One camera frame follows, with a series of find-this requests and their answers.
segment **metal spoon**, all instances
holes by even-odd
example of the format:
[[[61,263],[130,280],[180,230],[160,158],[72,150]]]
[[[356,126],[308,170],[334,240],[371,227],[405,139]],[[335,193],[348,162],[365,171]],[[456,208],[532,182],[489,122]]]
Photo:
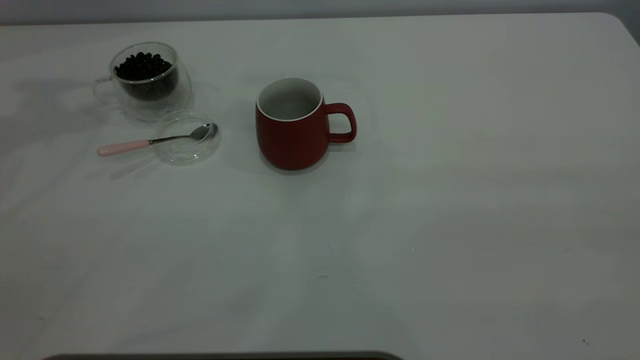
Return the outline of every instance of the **metal spoon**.
[[[129,152],[133,150],[143,149],[145,147],[149,147],[151,145],[167,142],[176,139],[184,139],[191,138],[196,141],[200,141],[204,139],[208,134],[210,128],[213,127],[213,135],[218,131],[218,127],[215,124],[204,124],[197,129],[195,129],[189,135],[180,135],[180,136],[171,136],[169,138],[155,139],[155,140],[137,140],[134,142],[124,142],[124,143],[116,143],[113,145],[102,146],[98,148],[98,155],[100,156],[111,156],[116,154],[121,154],[123,152]]]

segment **table surface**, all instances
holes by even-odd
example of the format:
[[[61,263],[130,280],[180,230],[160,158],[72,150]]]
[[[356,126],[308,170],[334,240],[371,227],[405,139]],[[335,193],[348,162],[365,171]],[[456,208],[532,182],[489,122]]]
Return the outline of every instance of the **table surface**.
[[[98,146],[120,49],[173,45],[218,150]],[[640,48],[599,13],[0,29],[0,357],[382,350],[640,356]],[[260,155],[282,76],[351,105],[316,166]],[[346,131],[332,115],[334,131]]]

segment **double-walled glass cup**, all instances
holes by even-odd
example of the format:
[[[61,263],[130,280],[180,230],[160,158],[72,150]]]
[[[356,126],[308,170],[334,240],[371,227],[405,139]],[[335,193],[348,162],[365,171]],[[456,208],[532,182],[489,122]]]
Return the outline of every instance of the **double-walled glass cup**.
[[[171,67],[150,79],[130,81],[118,77],[115,67],[138,53],[151,56],[160,54],[164,61],[171,63]],[[97,87],[107,81],[113,83],[114,97],[105,97],[97,91]],[[111,60],[109,75],[94,81],[93,94],[99,100],[119,106],[140,120],[158,121],[187,105],[191,98],[191,80],[178,53],[171,46],[161,42],[143,42],[120,51]]]

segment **wall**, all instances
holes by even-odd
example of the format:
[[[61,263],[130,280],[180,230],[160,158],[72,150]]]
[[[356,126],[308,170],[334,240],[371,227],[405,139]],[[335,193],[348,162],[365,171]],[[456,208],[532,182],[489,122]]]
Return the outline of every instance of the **wall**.
[[[640,38],[638,0],[0,0],[0,24],[607,12]]]

